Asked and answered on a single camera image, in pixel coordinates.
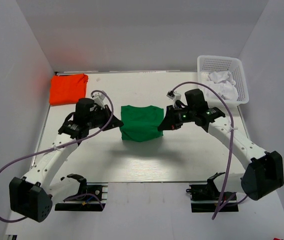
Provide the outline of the green t shirt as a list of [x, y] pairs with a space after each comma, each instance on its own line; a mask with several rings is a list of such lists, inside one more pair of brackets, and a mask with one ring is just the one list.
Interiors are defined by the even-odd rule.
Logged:
[[163, 119], [164, 109], [157, 106], [122, 106], [121, 120], [123, 126], [120, 127], [121, 139], [142, 143], [161, 138], [163, 132], [158, 131], [158, 126]]

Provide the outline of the white t shirt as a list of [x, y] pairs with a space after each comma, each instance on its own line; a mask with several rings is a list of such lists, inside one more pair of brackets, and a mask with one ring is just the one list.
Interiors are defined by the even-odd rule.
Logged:
[[230, 71], [214, 71], [208, 74], [204, 84], [213, 89], [224, 100], [236, 101], [239, 97], [236, 82]]

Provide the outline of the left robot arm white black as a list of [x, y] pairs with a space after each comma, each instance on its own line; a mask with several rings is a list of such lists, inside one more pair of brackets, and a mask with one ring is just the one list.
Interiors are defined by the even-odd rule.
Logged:
[[104, 96], [95, 94], [91, 98], [81, 98], [76, 103], [75, 111], [65, 118], [59, 128], [52, 144], [53, 150], [45, 153], [23, 177], [14, 177], [10, 181], [11, 210], [40, 223], [57, 203], [85, 197], [85, 177], [71, 173], [52, 183], [53, 178], [88, 137], [90, 130], [98, 128], [107, 131], [121, 126], [123, 122], [104, 104]]

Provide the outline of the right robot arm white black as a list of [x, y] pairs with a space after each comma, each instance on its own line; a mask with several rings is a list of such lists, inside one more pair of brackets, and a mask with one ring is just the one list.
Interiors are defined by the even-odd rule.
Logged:
[[[173, 105], [166, 107], [166, 114], [158, 126], [159, 131], [180, 129], [184, 123], [194, 123], [231, 150], [245, 169], [244, 174], [219, 172], [207, 179], [207, 184], [193, 190], [201, 200], [217, 199], [222, 190], [241, 192], [252, 200], [259, 200], [284, 185], [283, 158], [277, 152], [268, 152], [254, 144], [239, 130], [231, 127], [226, 115], [217, 107], [209, 107], [200, 89], [185, 92], [186, 104], [180, 94], [170, 91], [167, 96]], [[223, 177], [228, 178], [223, 188]]]

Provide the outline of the folded orange t shirt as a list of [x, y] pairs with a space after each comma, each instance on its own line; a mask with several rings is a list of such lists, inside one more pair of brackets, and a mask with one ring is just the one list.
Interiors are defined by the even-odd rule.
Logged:
[[49, 104], [51, 106], [75, 104], [86, 97], [89, 76], [75, 74], [53, 76], [50, 82]]

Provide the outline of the white plastic basket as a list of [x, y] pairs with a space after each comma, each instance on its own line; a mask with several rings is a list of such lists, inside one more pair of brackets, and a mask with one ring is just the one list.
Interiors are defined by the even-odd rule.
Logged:
[[249, 101], [242, 62], [238, 58], [201, 55], [197, 58], [198, 82], [211, 87], [230, 108]]

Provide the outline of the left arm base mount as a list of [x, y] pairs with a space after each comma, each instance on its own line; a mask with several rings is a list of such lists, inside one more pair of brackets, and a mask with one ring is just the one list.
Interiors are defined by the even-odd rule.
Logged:
[[108, 194], [107, 183], [87, 183], [76, 195], [77, 198], [55, 205], [56, 212], [102, 212]]

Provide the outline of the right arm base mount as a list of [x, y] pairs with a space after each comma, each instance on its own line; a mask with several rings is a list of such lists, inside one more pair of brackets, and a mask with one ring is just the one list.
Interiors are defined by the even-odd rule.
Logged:
[[[186, 193], [190, 196], [192, 213], [214, 213], [220, 195], [218, 191], [214, 192], [209, 189], [207, 184], [191, 184], [186, 189]], [[221, 204], [231, 195], [231, 192], [225, 192]], [[238, 212], [239, 208], [236, 203], [237, 197], [234, 196], [220, 212]]]

